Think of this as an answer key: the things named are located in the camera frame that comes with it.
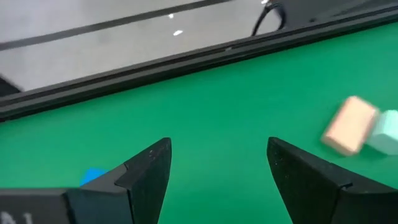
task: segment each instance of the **foam block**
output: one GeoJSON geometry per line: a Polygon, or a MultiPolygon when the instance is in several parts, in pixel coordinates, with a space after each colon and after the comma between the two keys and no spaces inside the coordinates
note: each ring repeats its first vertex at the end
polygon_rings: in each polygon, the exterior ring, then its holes
{"type": "Polygon", "coordinates": [[[86,171],[85,176],[80,180],[80,186],[87,184],[88,182],[97,179],[107,173],[106,170],[90,168],[86,171]]]}
{"type": "Polygon", "coordinates": [[[357,96],[351,96],[333,118],[322,141],[346,156],[357,154],[378,115],[376,107],[357,96]]]}
{"type": "Polygon", "coordinates": [[[367,144],[388,155],[398,155],[398,111],[380,115],[367,144]]]}

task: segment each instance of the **beige block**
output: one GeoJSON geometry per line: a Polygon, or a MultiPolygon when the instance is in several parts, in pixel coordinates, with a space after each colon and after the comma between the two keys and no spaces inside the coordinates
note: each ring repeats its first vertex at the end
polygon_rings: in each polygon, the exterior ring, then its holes
{"type": "Polygon", "coordinates": [[[322,141],[350,156],[360,152],[379,110],[357,96],[349,97],[337,112],[322,141]]]}

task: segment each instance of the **green table surface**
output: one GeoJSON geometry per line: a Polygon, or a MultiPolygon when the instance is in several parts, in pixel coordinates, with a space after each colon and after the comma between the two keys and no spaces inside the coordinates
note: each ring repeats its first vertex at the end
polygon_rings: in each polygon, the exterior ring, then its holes
{"type": "Polygon", "coordinates": [[[266,159],[277,136],[398,188],[398,157],[319,140],[350,95],[398,109],[397,37],[390,24],[1,123],[0,187],[76,187],[171,137],[159,223],[291,223],[266,159]]]}

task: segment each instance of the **blue block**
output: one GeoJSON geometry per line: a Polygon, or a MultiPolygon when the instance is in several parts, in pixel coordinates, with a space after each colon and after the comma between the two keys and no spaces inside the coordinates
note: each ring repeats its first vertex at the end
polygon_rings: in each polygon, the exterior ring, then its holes
{"type": "Polygon", "coordinates": [[[380,115],[367,144],[388,155],[398,155],[398,111],[388,110],[380,115]]]}
{"type": "Polygon", "coordinates": [[[88,182],[97,179],[98,177],[104,175],[107,173],[106,170],[103,169],[96,169],[96,168],[90,168],[86,171],[86,174],[84,178],[80,181],[80,186],[87,184],[88,182]]]}

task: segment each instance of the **light green block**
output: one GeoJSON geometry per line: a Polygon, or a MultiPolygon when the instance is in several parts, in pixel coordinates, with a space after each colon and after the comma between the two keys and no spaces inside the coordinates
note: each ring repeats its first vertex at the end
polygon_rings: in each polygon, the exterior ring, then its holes
{"type": "Polygon", "coordinates": [[[398,155],[398,111],[380,115],[368,137],[367,144],[388,155],[398,155]]]}

